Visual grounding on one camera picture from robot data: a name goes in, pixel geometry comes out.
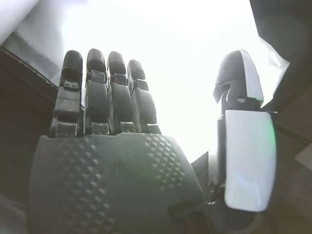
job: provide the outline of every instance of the diamond-patterned surface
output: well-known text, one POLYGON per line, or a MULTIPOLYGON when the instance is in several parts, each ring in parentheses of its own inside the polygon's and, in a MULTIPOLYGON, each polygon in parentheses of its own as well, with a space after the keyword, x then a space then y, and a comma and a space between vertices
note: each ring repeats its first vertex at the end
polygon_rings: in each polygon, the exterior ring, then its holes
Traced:
POLYGON ((144 143, 148 149, 148 156, 155 160, 152 167, 157 170, 156 178, 160 182, 160 189, 165 190, 174 186, 181 186, 185 172, 181 169, 170 142, 162 135, 148 135, 144 143))
POLYGON ((58 188, 70 234, 114 233, 115 220, 92 138, 69 138, 58 156, 58 188))

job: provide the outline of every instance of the robotic hand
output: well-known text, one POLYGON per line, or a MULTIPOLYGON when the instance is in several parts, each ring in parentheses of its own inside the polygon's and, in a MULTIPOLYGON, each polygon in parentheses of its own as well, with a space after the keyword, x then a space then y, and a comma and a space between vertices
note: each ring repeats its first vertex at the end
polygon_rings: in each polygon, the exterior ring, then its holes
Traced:
POLYGON ((90 50, 83 111, 82 57, 67 52, 50 136, 40 138, 33 164, 30 233, 220 233, 230 229, 222 219, 237 214, 245 226, 251 212, 266 208, 275 169, 275 145, 266 138, 272 121, 259 111, 255 78, 246 52, 221 65, 214 92, 222 104, 219 149, 206 165, 208 199, 175 140, 161 134, 140 63, 126 69, 112 52, 106 68, 103 54, 90 50))

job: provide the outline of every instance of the textured grip pad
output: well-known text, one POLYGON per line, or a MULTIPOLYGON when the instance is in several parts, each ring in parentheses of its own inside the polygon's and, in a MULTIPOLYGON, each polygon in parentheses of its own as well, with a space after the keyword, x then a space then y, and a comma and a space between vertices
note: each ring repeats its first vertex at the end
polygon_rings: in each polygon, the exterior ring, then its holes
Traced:
POLYGON ((29 199, 32 234, 179 234, 168 210, 204 198, 172 138, 120 134, 42 136, 29 199))

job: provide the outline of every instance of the bright white background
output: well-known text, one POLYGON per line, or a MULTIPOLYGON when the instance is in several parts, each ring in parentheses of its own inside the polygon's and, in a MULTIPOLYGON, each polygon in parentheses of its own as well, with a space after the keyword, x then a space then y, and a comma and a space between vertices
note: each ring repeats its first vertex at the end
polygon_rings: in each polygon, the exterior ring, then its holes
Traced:
POLYGON ((96 48, 105 59, 118 51, 126 65, 140 61, 162 133, 175 137, 190 162, 216 149, 213 90, 228 52, 250 54, 267 102, 283 73, 274 58, 268 62, 248 0, 90 0, 66 10, 62 34, 64 55, 77 50, 86 61, 96 48))

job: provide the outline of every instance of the white surface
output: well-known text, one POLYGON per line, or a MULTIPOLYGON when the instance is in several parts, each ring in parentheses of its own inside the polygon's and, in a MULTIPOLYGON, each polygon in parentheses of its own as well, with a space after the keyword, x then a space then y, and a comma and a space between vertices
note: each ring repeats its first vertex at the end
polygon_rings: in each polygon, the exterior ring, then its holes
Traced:
MULTIPOLYGON (((42 0, 17 33, 59 67, 68 50, 86 61, 91 48, 106 60, 118 51, 126 63, 140 61, 159 126, 190 162, 216 149, 213 90, 227 53, 249 53, 265 103, 286 70, 270 62, 274 53, 259 40, 248 0, 42 0)), ((59 76, 49 79, 58 85, 59 76)))
POLYGON ((312 171, 312 144, 296 155, 295 160, 312 171))
POLYGON ((233 209, 260 212, 272 193, 276 142, 265 112, 226 111, 225 202, 233 209))
POLYGON ((1 0, 0 45, 8 38, 39 0, 1 0))
POLYGON ((246 51, 240 50, 240 52, 244 61, 247 97, 255 98, 258 101, 263 102, 263 94, 261 90, 259 75, 254 66, 254 62, 246 51))

